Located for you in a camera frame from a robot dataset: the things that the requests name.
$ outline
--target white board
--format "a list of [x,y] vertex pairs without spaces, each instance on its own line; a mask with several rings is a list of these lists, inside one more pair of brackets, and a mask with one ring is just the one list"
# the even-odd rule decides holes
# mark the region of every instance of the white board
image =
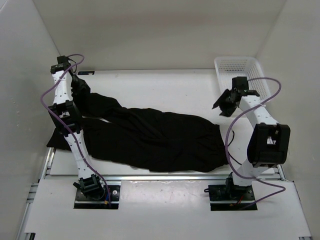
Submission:
[[[219,109],[212,110],[213,103],[221,95],[216,71],[208,70],[115,70],[96,71],[94,75],[81,75],[96,92],[113,97],[126,108],[154,108],[163,112],[197,115],[220,125],[222,139],[225,139],[233,118],[219,116]],[[235,124],[234,141],[229,152],[239,162],[247,157],[247,146],[253,128],[247,118]],[[125,164],[93,159],[93,164],[103,175],[168,175],[146,169],[136,169]],[[174,175],[228,175],[228,165],[210,173],[175,172]],[[269,169],[265,174],[274,174]],[[78,175],[78,168],[69,151],[57,150],[53,159],[50,175]]]
[[[292,182],[255,211],[210,211],[207,181],[122,181],[118,210],[73,209],[74,180],[41,180],[25,228],[35,240],[298,240],[310,232]],[[256,198],[275,188],[254,182]]]

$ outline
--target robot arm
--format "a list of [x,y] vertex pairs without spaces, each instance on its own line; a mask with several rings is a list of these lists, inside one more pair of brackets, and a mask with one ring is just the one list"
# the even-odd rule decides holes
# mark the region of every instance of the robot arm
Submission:
[[[66,56],[59,56],[57,60],[58,64],[51,66],[51,74],[54,83],[56,83],[64,71],[71,66],[69,59]],[[67,131],[64,125],[62,125],[54,116],[50,116],[56,128],[59,129],[60,133],[63,134],[65,140],[68,142],[74,156],[78,168],[79,183],[75,182],[73,185],[81,190],[85,196],[97,199],[99,196],[104,195],[105,186],[100,177],[87,166],[84,160],[86,159],[86,161],[91,164],[81,125],[82,115],[70,97],[70,82],[72,82],[71,85],[79,87],[79,85],[81,85],[79,80],[80,79],[72,71],[67,72],[56,87],[53,105],[49,106],[49,108],[72,130],[83,156],[70,132]]]
[[[261,102],[258,92],[249,90],[246,77],[235,77],[232,79],[232,89],[226,89],[213,108],[220,107],[222,111],[220,115],[230,117],[236,108],[245,112],[261,105]],[[222,191],[213,190],[218,196],[217,199],[221,197],[234,199],[243,195],[248,189],[252,189],[252,181],[260,174],[285,163],[287,159],[289,126],[279,124],[263,105],[247,112],[246,116],[253,127],[253,134],[247,147],[247,159],[236,170],[238,174],[232,172],[226,179]]]

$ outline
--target plastic basket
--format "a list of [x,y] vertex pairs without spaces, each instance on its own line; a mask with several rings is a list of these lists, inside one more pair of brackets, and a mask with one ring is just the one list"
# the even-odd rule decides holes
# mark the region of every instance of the plastic basket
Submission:
[[[243,76],[247,79],[264,77],[259,62],[254,57],[220,56],[214,60],[216,75],[221,93],[231,89],[232,78]],[[256,90],[262,100],[271,96],[265,79],[249,81],[249,89]],[[241,110],[237,108],[233,115],[239,115]]]

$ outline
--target purple cable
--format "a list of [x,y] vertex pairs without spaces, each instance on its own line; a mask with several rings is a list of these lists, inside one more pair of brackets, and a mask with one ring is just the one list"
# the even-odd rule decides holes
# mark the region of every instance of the purple cable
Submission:
[[85,60],[85,56],[83,56],[82,54],[78,54],[78,53],[76,53],[76,54],[71,54],[71,55],[67,56],[67,58],[72,57],[72,56],[81,56],[82,59],[81,59],[81,61],[79,61],[79,62],[71,65],[70,67],[68,67],[68,68],[62,73],[62,75],[59,77],[59,80],[58,80],[51,88],[49,88],[47,91],[45,91],[45,92],[41,95],[41,97],[40,97],[40,102],[41,102],[41,104],[45,107],[45,109],[47,109],[48,112],[49,112],[54,118],[56,118],[56,119],[65,127],[65,129],[67,129],[67,131],[72,135],[72,137],[74,138],[74,141],[75,141],[75,143],[76,143],[76,146],[77,146],[77,148],[78,148],[78,150],[79,150],[79,153],[80,153],[80,155],[81,155],[84,163],[88,166],[89,169],[92,170],[92,172],[94,172],[95,174],[97,174],[97,175],[103,180],[103,182],[104,182],[104,184],[105,184],[105,187],[106,187],[107,194],[108,194],[109,206],[110,206],[110,208],[111,208],[111,197],[110,197],[110,191],[109,191],[109,187],[108,187],[107,181],[105,180],[105,178],[104,178],[97,170],[95,170],[95,169],[88,163],[88,161],[86,160],[83,152],[81,151],[79,142],[78,142],[75,134],[72,132],[72,130],[68,127],[68,125],[66,125],[66,124],[64,123],[64,121],[62,121],[62,120],[60,119],[59,116],[57,116],[53,111],[51,111],[50,108],[49,108],[49,107],[45,104],[45,102],[44,102],[44,97],[45,97],[45,95],[47,95],[49,92],[51,92],[53,89],[55,89],[55,88],[59,85],[59,83],[61,82],[61,79],[66,75],[66,73],[67,73],[70,69],[72,69],[73,67],[81,64],[81,63]]
[[276,195],[276,194],[282,193],[282,192],[284,192],[284,191],[286,190],[286,188],[285,188],[284,186],[280,186],[280,185],[276,185],[276,184],[264,182],[264,181],[261,181],[261,180],[257,179],[257,178],[254,177],[254,176],[243,176],[243,175],[241,175],[240,173],[238,173],[237,170],[235,169],[235,167],[232,165],[232,162],[231,162],[231,160],[230,160],[230,154],[229,154],[229,151],[228,151],[228,139],[229,139],[229,135],[230,135],[231,129],[232,129],[233,125],[236,123],[236,121],[237,121],[239,118],[241,118],[243,115],[247,114],[248,112],[253,111],[253,110],[261,107],[261,105],[263,105],[263,104],[265,104],[266,102],[268,102],[268,101],[270,101],[271,99],[273,99],[273,98],[274,98],[275,96],[277,96],[277,95],[280,93],[280,91],[281,91],[281,88],[282,88],[281,82],[280,82],[279,80],[274,79],[274,78],[271,78],[271,77],[256,77],[256,78],[249,79],[248,82],[249,82],[249,81],[254,81],[254,80],[262,80],[262,79],[271,80],[271,81],[274,81],[274,82],[278,83],[278,85],[279,85],[278,90],[275,92],[275,94],[273,94],[272,96],[270,96],[270,97],[268,97],[267,99],[263,100],[259,105],[256,105],[256,106],[254,106],[254,107],[252,107],[252,108],[250,108],[250,109],[248,109],[248,110],[245,110],[244,112],[240,113],[240,114],[231,122],[231,124],[230,124],[230,126],[229,126],[229,128],[228,128],[228,130],[227,130],[227,132],[226,132],[224,150],[225,150],[225,155],[226,155],[226,159],[227,159],[227,161],[228,161],[228,164],[230,165],[232,171],[233,171],[237,176],[239,176],[239,177],[242,178],[242,179],[254,179],[254,180],[258,181],[259,183],[262,183],[262,184],[265,184],[265,185],[268,185],[268,186],[272,186],[272,187],[276,187],[276,188],[280,188],[281,190],[276,191],[276,192],[274,192],[274,193],[271,193],[271,194],[269,194],[269,195],[267,195],[267,196],[264,196],[264,197],[262,197],[262,198],[260,198],[260,199],[258,199],[258,200],[256,200],[256,201],[250,203],[249,205],[241,208],[241,210],[242,210],[242,209],[245,209],[245,208],[248,208],[248,207],[250,207],[250,206],[252,206],[252,205],[254,205],[254,204],[256,204],[256,203],[258,203],[258,202],[260,202],[260,201],[262,201],[262,200],[264,200],[264,199],[266,199],[266,198],[269,198],[269,197],[274,196],[274,195]]

